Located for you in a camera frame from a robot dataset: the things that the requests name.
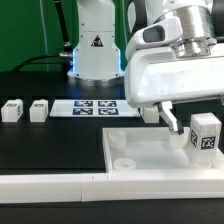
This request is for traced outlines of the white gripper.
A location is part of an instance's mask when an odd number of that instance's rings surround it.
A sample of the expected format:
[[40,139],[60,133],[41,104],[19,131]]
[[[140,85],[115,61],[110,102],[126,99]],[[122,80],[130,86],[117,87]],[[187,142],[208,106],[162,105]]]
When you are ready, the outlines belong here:
[[172,135],[182,135],[182,123],[172,114],[172,102],[189,102],[224,95],[224,57],[152,63],[135,54],[125,76],[127,103],[133,108],[157,105]]

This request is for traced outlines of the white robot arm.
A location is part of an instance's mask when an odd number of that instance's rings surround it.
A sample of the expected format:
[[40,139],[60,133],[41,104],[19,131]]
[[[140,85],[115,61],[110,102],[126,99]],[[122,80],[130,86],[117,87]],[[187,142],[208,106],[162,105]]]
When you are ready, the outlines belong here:
[[155,106],[171,132],[183,128],[173,104],[224,96],[224,0],[132,0],[132,26],[120,66],[112,0],[77,0],[79,42],[72,52],[71,81],[107,86],[124,79],[127,103]]

